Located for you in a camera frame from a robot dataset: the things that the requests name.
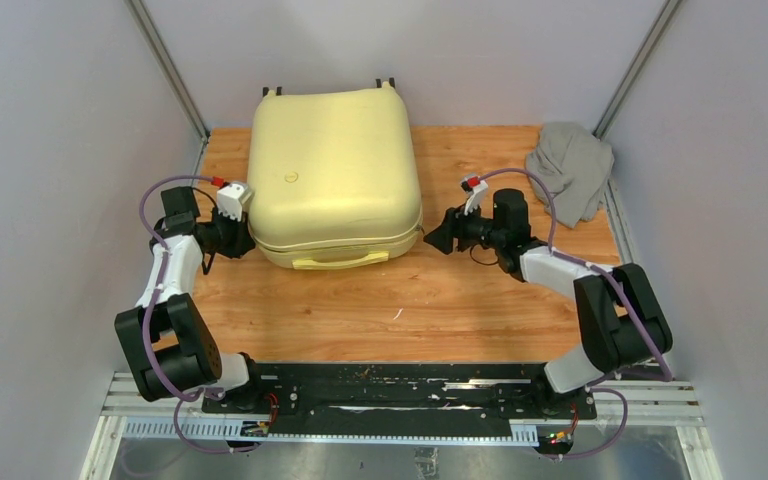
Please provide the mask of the cream suitcase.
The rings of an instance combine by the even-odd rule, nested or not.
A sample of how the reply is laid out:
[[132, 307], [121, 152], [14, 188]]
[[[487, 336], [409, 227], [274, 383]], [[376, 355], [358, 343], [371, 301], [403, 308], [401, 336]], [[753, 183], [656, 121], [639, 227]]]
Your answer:
[[382, 263], [419, 237], [417, 162], [392, 80], [335, 93], [267, 90], [253, 117], [246, 181], [250, 233], [285, 269]]

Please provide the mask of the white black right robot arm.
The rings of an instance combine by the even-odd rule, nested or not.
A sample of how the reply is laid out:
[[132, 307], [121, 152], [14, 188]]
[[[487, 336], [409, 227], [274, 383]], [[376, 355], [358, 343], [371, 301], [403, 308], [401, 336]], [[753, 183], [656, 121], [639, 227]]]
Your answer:
[[494, 252], [512, 278], [545, 287], [574, 301], [580, 341], [545, 363], [533, 381], [531, 403], [544, 417], [556, 417], [571, 395], [643, 362], [659, 364], [664, 381], [673, 378], [664, 355], [673, 336], [654, 289], [635, 263], [603, 266], [564, 253], [532, 233], [524, 194], [501, 189], [485, 217], [471, 194], [446, 210], [441, 224], [425, 234], [426, 244], [445, 255], [480, 247]]

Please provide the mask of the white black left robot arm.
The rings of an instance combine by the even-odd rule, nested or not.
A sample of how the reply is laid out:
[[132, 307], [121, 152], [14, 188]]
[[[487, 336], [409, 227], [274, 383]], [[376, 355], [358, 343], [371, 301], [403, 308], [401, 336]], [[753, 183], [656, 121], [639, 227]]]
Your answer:
[[164, 214], [149, 227], [153, 264], [146, 289], [115, 317], [114, 329], [144, 400], [191, 401], [202, 388], [253, 413], [267, 390], [256, 363], [246, 353], [221, 352], [193, 299], [197, 275], [208, 274], [215, 257], [237, 259], [254, 249], [246, 212], [252, 190], [221, 184], [207, 221], [200, 218], [199, 192], [191, 186], [162, 191]]

